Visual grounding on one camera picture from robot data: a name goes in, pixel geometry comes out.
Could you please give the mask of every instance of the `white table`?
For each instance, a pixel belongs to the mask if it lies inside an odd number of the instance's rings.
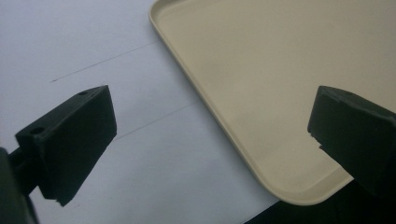
[[[0,146],[72,95],[111,91],[118,135],[40,223],[241,223],[277,201],[254,178],[149,23],[153,1],[0,3]]]

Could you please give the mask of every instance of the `beige tray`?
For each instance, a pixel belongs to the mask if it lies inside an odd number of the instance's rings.
[[[396,1],[161,0],[150,19],[260,182],[315,204],[352,180],[306,130],[318,85],[396,111]]]

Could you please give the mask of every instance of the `screw hole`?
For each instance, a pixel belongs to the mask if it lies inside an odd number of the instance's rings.
[[[44,128],[38,127],[30,131],[31,134],[38,134],[44,132]]]

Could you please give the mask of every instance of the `tray surface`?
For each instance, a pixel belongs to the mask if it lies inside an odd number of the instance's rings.
[[[306,130],[319,85],[396,111],[395,1],[160,0],[150,19],[258,180],[294,204],[352,180]]]

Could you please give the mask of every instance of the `scratch mark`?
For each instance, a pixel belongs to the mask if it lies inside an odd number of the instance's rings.
[[[135,132],[137,132],[137,131],[139,131],[139,130],[141,130],[141,129],[143,129],[143,128],[146,128],[146,127],[148,127],[149,125],[154,124],[154,123],[160,121],[161,119],[166,119],[166,118],[168,118],[168,117],[174,115],[175,113],[177,113],[177,112],[179,112],[179,111],[181,111],[181,110],[184,110],[184,109],[186,109],[186,108],[188,108],[188,107],[190,107],[190,106],[192,106],[192,105],[198,104],[199,102],[201,102],[200,99],[197,100],[197,101],[194,101],[193,103],[191,103],[191,104],[189,104],[189,105],[185,105],[185,106],[183,106],[183,107],[181,107],[181,108],[179,108],[179,109],[177,109],[177,110],[175,110],[175,111],[172,111],[171,113],[169,113],[169,114],[167,114],[167,115],[165,115],[165,116],[163,116],[163,117],[160,117],[159,119],[155,119],[154,121],[152,121],[152,122],[150,122],[150,123],[148,123],[148,124],[145,124],[145,125],[143,125],[142,127],[139,127],[139,128],[137,128],[137,129],[135,129],[135,130],[133,130],[133,131],[131,131],[131,132],[128,132],[128,133],[126,133],[126,134],[124,134],[124,135],[122,135],[122,136],[120,136],[120,137],[118,137],[118,138],[115,138],[112,142],[118,141],[118,140],[120,140],[121,138],[123,138],[123,137],[125,137],[125,136],[128,136],[129,134],[135,133]]]
[[[143,48],[145,48],[145,47],[147,47],[147,46],[156,44],[156,43],[158,43],[158,42],[159,42],[159,40],[157,40],[157,41],[155,41],[155,42],[152,42],[152,43],[149,43],[149,44],[147,44],[147,45],[140,46],[140,47],[135,48],[135,49],[128,50],[128,51],[123,52],[123,53],[121,53],[121,54],[119,54],[119,55],[116,55],[116,56],[111,57],[111,58],[109,58],[109,59],[103,60],[103,61],[101,61],[101,62],[99,62],[99,63],[91,64],[90,66],[85,67],[85,68],[81,68],[81,69],[77,70],[76,72],[73,72],[73,73],[64,75],[64,76],[62,76],[62,77],[55,78],[55,79],[53,79],[50,83],[56,82],[56,81],[58,81],[58,80],[60,80],[60,79],[66,78],[66,77],[73,76],[75,73],[79,73],[79,72],[81,72],[81,71],[84,71],[84,70],[87,70],[87,69],[89,69],[89,68],[95,67],[96,65],[98,65],[98,64],[100,64],[100,63],[105,63],[105,62],[111,61],[111,60],[116,59],[116,58],[118,58],[118,57],[120,57],[120,56],[123,56],[123,55],[125,55],[125,54],[129,54],[129,53],[134,52],[134,51],[139,50],[139,49],[143,49]]]

